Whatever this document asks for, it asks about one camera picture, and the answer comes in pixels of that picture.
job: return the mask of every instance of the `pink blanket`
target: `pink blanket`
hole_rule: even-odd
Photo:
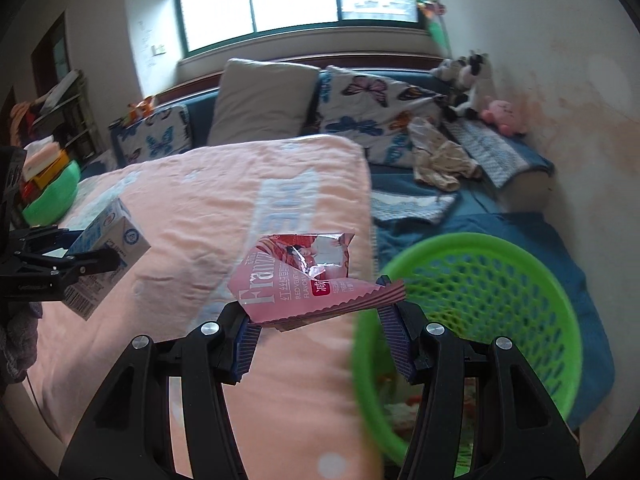
[[[201,148],[81,183],[63,226],[83,228],[115,196],[151,249],[87,322],[44,305],[30,378],[67,443],[130,340],[184,336],[231,301],[231,270],[261,234],[353,232],[350,275],[371,280],[369,170],[361,147],[332,136]],[[226,387],[251,480],[380,478],[351,387],[353,317],[289,333],[265,330],[249,374]],[[188,473],[180,397],[172,383],[172,440]]]

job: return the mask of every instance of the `green plastic basket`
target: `green plastic basket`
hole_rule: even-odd
[[[538,259],[500,238],[457,233],[415,244],[382,273],[402,278],[407,299],[456,335],[484,343],[512,339],[567,419],[580,385],[580,329],[564,289]],[[408,444],[387,423],[376,389],[376,378],[394,365],[375,310],[358,315],[352,362],[366,427],[400,465]],[[464,462],[459,455],[459,465],[468,467],[467,456]]]

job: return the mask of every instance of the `stuffed toy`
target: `stuffed toy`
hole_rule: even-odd
[[[429,72],[445,83],[456,84],[460,70],[465,66],[466,57],[463,56],[458,59],[443,59],[437,68],[432,68]]]
[[[458,83],[463,86],[471,85],[469,99],[461,105],[445,111],[447,120],[455,120],[456,117],[477,119],[486,108],[486,97],[495,96],[491,64],[488,54],[476,54],[473,50],[468,60],[468,65],[462,67],[458,75]]]
[[[487,124],[495,124],[498,131],[505,137],[513,137],[514,134],[523,134],[525,127],[521,115],[508,101],[494,101],[487,98],[488,107],[480,114],[481,119]]]
[[[140,119],[145,119],[150,115],[153,115],[155,109],[156,109],[155,96],[149,96],[145,98],[143,101],[140,101],[138,104],[135,104],[135,103],[129,104],[129,111],[126,117],[124,117],[125,126],[129,126],[130,124],[133,124]]]

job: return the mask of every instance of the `pink snack bag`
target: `pink snack bag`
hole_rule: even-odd
[[[234,271],[229,290],[252,322],[281,331],[404,299],[402,282],[381,286],[348,278],[352,238],[263,237]]]

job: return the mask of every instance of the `milk carton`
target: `milk carton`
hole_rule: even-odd
[[[105,246],[113,248],[120,255],[118,268],[111,272],[81,276],[77,283],[65,289],[63,303],[84,320],[89,319],[116,283],[150,248],[120,198],[114,199],[82,231],[66,254],[95,251]]]

